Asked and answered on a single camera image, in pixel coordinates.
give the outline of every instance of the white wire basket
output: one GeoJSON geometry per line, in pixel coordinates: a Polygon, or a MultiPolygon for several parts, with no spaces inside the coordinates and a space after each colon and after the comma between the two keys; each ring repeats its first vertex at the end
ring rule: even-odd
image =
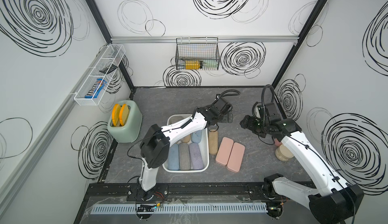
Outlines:
{"type": "Polygon", "coordinates": [[[118,68],[121,59],[123,59],[125,49],[123,45],[110,44],[106,47],[105,52],[93,67],[89,76],[82,84],[80,90],[76,93],[74,100],[81,106],[97,106],[111,82],[118,68]],[[117,68],[108,73],[114,66],[117,68]]]}

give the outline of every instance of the table surface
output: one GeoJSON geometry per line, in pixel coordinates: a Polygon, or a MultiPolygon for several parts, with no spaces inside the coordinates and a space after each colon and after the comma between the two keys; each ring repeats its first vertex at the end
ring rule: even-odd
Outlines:
{"type": "MultiPolygon", "coordinates": [[[[232,173],[215,162],[210,155],[209,167],[199,173],[169,173],[161,166],[156,181],[158,183],[195,183],[195,182],[262,182],[264,177],[280,173],[292,181],[310,181],[310,177],[296,160],[282,162],[275,156],[275,145],[261,142],[257,135],[242,129],[240,121],[245,115],[251,115],[252,105],[260,101],[262,88],[138,88],[133,100],[138,105],[143,120],[140,128],[140,140],[144,138],[153,124],[164,126],[171,115],[192,114],[196,106],[210,105],[216,94],[227,89],[236,89],[239,96],[226,97],[233,105],[233,123],[220,123],[218,145],[223,137],[233,139],[245,146],[240,171],[232,173]]],[[[265,102],[270,102],[270,91],[265,92],[265,102]]],[[[263,139],[272,143],[270,136],[263,139]]],[[[112,159],[105,183],[127,183],[136,175],[140,175],[142,161],[131,159],[127,151],[133,143],[119,143],[112,159]]],[[[140,156],[139,146],[134,146],[129,155],[140,156]]]]}

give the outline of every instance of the wire basket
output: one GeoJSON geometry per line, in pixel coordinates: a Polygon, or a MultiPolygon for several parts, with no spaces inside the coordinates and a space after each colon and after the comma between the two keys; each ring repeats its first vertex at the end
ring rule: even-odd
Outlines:
{"type": "Polygon", "coordinates": [[[79,105],[97,106],[100,103],[115,73],[117,73],[117,70],[120,70],[118,66],[124,54],[125,49],[123,45],[110,44],[105,47],[101,58],[74,97],[74,100],[79,105]]]}
{"type": "Polygon", "coordinates": [[[177,70],[218,70],[220,53],[217,37],[177,38],[177,70]]]}

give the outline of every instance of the robotic arm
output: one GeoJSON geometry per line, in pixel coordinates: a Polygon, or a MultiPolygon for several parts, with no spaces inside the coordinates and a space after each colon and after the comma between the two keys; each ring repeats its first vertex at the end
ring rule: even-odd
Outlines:
{"type": "Polygon", "coordinates": [[[273,102],[274,95],[271,85],[264,86],[262,103],[256,102],[252,108],[253,116],[246,115],[240,125],[259,137],[265,138],[270,134],[281,141],[306,170],[316,189],[295,183],[276,173],[264,178],[266,196],[273,198],[278,194],[289,197],[310,209],[322,224],[335,224],[352,216],[353,223],[364,192],[357,184],[348,183],[322,158],[294,120],[281,119],[273,102]],[[272,91],[270,103],[264,103],[266,88],[272,91]]]}
{"type": "Polygon", "coordinates": [[[216,125],[232,110],[232,105],[224,97],[234,95],[240,95],[240,92],[224,91],[211,105],[196,108],[192,116],[184,120],[163,127],[154,124],[149,128],[140,144],[143,165],[139,182],[144,191],[156,185],[158,169],[167,160],[169,148],[190,133],[216,125]]]}
{"type": "MultiPolygon", "coordinates": [[[[157,124],[150,127],[140,144],[143,165],[139,182],[144,191],[156,185],[158,169],[167,160],[170,146],[190,133],[217,124],[232,109],[232,105],[223,98],[228,96],[226,92],[220,94],[211,105],[196,108],[192,116],[184,120],[163,127],[157,124]]],[[[261,101],[260,104],[254,104],[253,116],[246,115],[240,122],[241,127],[259,137],[265,138],[270,134],[281,141],[294,154],[316,186],[316,189],[308,188],[276,173],[264,178],[265,195],[268,198],[276,195],[289,197],[310,209],[322,224],[335,224],[352,216],[354,218],[364,197],[361,188],[348,183],[322,158],[294,120],[281,119],[273,102],[274,89],[271,85],[263,88],[261,101]],[[272,100],[264,104],[266,88],[271,89],[272,100]]]]}

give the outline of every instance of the red wire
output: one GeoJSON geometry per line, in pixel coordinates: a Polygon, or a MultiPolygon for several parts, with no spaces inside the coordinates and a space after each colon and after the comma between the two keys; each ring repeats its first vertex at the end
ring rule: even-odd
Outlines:
{"type": "Polygon", "coordinates": [[[160,195],[163,197],[163,201],[164,201],[164,196],[162,195],[162,193],[159,193],[159,192],[155,192],[155,193],[158,193],[158,194],[160,194],[160,195]]]}
{"type": "Polygon", "coordinates": [[[154,193],[157,197],[159,197],[161,200],[163,200],[163,198],[160,196],[160,195],[158,195],[158,194],[156,194],[156,193],[154,193]]]}

